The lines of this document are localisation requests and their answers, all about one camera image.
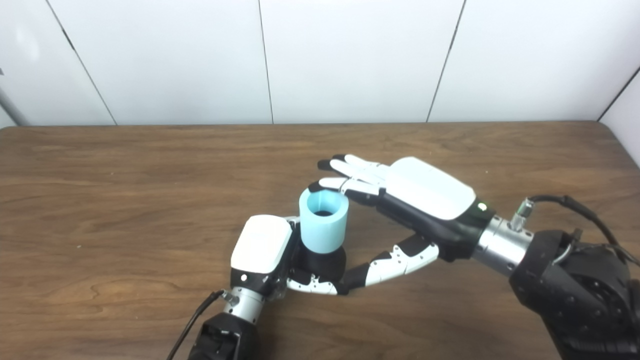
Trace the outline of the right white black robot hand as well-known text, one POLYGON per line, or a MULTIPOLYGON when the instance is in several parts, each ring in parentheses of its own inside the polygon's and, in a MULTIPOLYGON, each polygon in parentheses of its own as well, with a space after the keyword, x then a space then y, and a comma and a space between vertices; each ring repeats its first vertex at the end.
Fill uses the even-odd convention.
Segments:
POLYGON ((468 260, 496 216, 470 186, 413 156, 386 165, 339 153, 318 161, 317 168, 336 176, 311 183, 311 193, 341 194, 413 232, 340 280, 330 280, 332 296, 411 274, 437 259, 468 260))

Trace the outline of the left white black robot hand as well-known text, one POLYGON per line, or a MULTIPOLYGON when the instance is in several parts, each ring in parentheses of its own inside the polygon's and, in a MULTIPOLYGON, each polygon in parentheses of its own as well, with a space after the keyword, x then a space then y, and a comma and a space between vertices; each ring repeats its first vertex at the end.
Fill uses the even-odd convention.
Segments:
POLYGON ((311 251, 302 240, 298 218, 259 214, 250 217, 230 258, 230 286, 249 290, 265 300, 284 297, 287 290, 347 296, 346 252, 311 251))

